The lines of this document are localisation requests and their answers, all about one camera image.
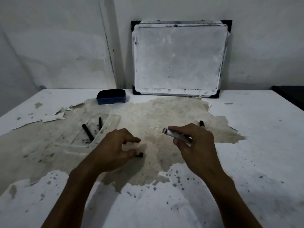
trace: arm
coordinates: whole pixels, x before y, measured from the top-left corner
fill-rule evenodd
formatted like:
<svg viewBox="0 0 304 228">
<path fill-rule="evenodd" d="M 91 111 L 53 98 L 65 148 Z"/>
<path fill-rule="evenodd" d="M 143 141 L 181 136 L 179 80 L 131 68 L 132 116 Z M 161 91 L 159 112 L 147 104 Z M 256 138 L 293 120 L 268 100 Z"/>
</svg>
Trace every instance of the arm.
<svg viewBox="0 0 304 228">
<path fill-rule="evenodd" d="M 213 134 L 194 124 L 169 126 L 169 130 L 191 136 L 192 145 L 173 139 L 189 169 L 199 176 L 213 195 L 224 226 L 262 227 L 237 192 L 233 180 L 224 172 L 216 154 Z"/>
<path fill-rule="evenodd" d="M 71 171 L 69 179 L 42 228 L 80 227 L 89 193 L 102 172 L 113 171 L 139 154 L 123 151 L 126 142 L 140 142 L 126 129 L 108 133 L 101 143 Z"/>
</svg>

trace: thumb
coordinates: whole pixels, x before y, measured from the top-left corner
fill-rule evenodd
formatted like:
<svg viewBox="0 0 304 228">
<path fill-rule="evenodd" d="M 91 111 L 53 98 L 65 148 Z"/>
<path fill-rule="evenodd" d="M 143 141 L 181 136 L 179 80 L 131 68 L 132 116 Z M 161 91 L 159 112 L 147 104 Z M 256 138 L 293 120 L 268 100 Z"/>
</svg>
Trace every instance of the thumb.
<svg viewBox="0 0 304 228">
<path fill-rule="evenodd" d="M 188 152 L 189 146 L 184 141 L 174 138 L 173 143 L 177 146 L 181 153 Z"/>
<path fill-rule="evenodd" d="M 130 149 L 128 151 L 124 151 L 122 152 L 122 155 L 124 156 L 124 158 L 126 159 L 132 159 L 134 158 L 136 155 L 139 155 L 139 149 Z"/>
</svg>

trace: blue eraser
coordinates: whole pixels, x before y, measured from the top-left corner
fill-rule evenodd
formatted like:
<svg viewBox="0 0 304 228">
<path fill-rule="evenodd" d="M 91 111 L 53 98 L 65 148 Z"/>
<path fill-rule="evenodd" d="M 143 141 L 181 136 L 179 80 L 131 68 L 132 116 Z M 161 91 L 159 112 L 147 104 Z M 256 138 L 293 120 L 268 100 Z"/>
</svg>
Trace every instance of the blue eraser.
<svg viewBox="0 0 304 228">
<path fill-rule="evenodd" d="M 126 102 L 126 92 L 121 89 L 102 90 L 97 94 L 97 102 L 99 105 L 114 104 L 117 102 Z"/>
</svg>

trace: forearm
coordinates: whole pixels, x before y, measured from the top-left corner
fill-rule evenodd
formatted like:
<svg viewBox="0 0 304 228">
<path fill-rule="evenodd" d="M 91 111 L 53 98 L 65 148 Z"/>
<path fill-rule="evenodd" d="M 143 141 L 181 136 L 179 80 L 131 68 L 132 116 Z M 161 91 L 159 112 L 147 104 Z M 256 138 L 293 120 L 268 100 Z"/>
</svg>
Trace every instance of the forearm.
<svg viewBox="0 0 304 228">
<path fill-rule="evenodd" d="M 89 164 L 83 160 L 71 171 L 63 192 L 42 228 L 80 227 L 86 200 L 98 177 Z"/>
<path fill-rule="evenodd" d="M 233 180 L 224 171 L 217 179 L 207 180 L 206 184 L 219 207 L 225 228 L 261 227 L 239 195 Z"/>
</svg>

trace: silver marker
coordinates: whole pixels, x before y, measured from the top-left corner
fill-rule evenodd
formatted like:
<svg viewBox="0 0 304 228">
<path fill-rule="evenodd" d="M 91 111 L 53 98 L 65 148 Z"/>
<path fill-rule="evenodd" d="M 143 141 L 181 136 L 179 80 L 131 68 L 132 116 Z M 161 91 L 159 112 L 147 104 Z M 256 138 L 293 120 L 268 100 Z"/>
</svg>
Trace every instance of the silver marker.
<svg viewBox="0 0 304 228">
<path fill-rule="evenodd" d="M 173 132 L 171 130 L 168 130 L 167 128 L 163 128 L 163 133 L 166 134 L 166 135 L 169 135 L 173 138 L 178 138 L 188 144 L 191 144 L 192 143 L 192 139 L 191 138 L 188 138 L 180 133 L 177 133 L 177 132 Z"/>
</svg>

